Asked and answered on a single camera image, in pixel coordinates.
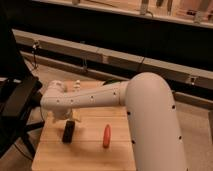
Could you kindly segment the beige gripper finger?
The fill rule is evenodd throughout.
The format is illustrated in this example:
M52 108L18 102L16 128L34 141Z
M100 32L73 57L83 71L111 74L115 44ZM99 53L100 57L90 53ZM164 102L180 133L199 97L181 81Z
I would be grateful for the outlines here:
M80 122L81 121L81 116L75 110L72 110L71 114L70 114L70 119L72 121Z

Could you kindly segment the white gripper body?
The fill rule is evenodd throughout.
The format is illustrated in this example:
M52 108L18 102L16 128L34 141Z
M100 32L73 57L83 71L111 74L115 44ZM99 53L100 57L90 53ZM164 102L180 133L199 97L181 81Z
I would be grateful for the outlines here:
M52 108L51 112L55 120L66 120L70 117L69 108Z

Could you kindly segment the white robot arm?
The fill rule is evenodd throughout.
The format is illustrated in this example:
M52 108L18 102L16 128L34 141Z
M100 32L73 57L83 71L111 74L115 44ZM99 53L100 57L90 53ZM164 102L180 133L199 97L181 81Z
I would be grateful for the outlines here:
M70 109L123 106L127 111L137 171L189 171L172 90L159 75L69 92L52 81L41 106L63 119Z

